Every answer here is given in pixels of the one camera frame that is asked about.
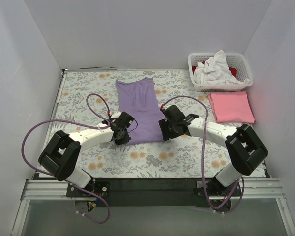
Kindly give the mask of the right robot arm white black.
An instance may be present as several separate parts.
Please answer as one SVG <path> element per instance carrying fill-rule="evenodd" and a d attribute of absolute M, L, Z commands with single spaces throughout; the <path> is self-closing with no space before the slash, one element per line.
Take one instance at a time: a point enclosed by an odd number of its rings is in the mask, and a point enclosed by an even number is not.
<path fill-rule="evenodd" d="M 163 140 L 187 135 L 209 140 L 228 151 L 230 163 L 211 180 L 196 188 L 198 195 L 208 193 L 210 196 L 222 196 L 230 193 L 237 180 L 251 175 L 268 156 L 267 148 L 248 124 L 230 127 L 208 122 L 196 114 L 186 116 L 176 105 L 161 107 L 160 110 L 165 116 L 159 121 Z"/>

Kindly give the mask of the purple t shirt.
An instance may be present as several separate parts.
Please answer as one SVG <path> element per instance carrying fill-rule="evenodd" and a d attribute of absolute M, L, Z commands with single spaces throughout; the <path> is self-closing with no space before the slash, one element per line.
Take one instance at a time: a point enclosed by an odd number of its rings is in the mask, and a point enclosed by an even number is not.
<path fill-rule="evenodd" d="M 163 141 L 159 121 L 164 119 L 156 98 L 153 78 L 125 83 L 116 81 L 119 110 L 131 115 L 136 124 L 129 129 L 128 145 Z"/>

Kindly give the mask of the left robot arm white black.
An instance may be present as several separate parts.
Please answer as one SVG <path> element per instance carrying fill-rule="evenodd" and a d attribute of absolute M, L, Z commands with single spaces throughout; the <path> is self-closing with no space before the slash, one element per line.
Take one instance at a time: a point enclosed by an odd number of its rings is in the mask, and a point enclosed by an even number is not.
<path fill-rule="evenodd" d="M 136 120 L 126 112 L 118 112 L 108 121 L 94 128 L 73 133 L 57 131 L 42 151 L 38 162 L 58 181 L 67 181 L 78 186 L 85 197 L 96 192 L 95 179 L 77 166 L 79 154 L 101 143 L 128 143 L 130 125 Z"/>

